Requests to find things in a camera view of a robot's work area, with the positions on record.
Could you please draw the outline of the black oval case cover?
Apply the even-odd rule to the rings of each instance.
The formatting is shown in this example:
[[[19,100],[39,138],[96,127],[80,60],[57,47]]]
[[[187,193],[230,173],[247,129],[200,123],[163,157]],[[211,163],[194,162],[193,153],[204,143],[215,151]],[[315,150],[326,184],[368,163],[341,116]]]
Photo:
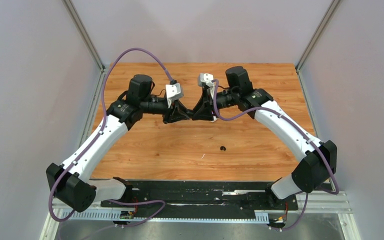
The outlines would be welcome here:
[[[186,111],[186,114],[187,114],[187,116],[188,116],[188,118],[189,118],[190,120],[193,119],[193,116],[194,116],[194,112],[193,112],[193,111],[187,110],[187,111]]]

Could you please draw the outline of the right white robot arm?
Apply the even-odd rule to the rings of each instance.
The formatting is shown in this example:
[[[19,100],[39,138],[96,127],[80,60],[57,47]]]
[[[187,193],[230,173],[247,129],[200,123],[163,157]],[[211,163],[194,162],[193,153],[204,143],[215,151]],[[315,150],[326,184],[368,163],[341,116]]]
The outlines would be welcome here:
[[[223,91],[210,73],[201,73],[197,84],[202,88],[199,102],[193,109],[193,120],[232,121],[245,114],[267,127],[293,153],[298,165],[292,173],[270,184],[265,192],[266,204],[278,209],[286,198],[311,193],[331,179],[337,168],[337,146],[331,140],[322,141],[304,130],[285,113],[274,98],[262,88],[254,88],[248,72],[242,66],[226,70],[228,87]]]

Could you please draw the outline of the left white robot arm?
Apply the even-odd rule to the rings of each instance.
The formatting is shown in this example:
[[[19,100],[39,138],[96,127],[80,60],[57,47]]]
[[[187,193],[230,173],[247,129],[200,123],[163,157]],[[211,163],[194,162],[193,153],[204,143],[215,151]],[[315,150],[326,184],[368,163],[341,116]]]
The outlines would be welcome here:
[[[46,169],[50,197],[57,198],[81,213],[94,202],[115,200],[129,206],[133,193],[119,177],[92,180],[91,175],[110,148],[123,137],[144,114],[162,115],[167,122],[180,105],[183,89],[176,80],[165,85],[165,94],[152,94],[153,79],[135,75],[116,101],[111,103],[98,127],[89,138],[61,164],[51,163]]]

